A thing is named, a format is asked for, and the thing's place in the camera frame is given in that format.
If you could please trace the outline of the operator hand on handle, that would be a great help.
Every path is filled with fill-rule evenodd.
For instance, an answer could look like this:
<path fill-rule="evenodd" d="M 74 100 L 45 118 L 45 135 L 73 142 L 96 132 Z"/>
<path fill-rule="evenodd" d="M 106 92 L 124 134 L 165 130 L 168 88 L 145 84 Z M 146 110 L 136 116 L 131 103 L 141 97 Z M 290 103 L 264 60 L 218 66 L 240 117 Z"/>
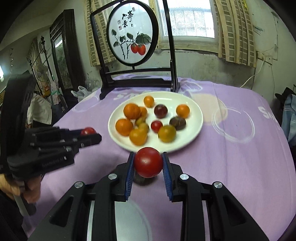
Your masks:
<path fill-rule="evenodd" d="M 36 203 L 41 195 L 41 181 L 42 177 L 35 177 L 26 182 L 27 186 L 21 186 L 13 180 L 1 174 L 1 191 L 11 199 L 15 196 L 23 195 L 28 203 Z"/>

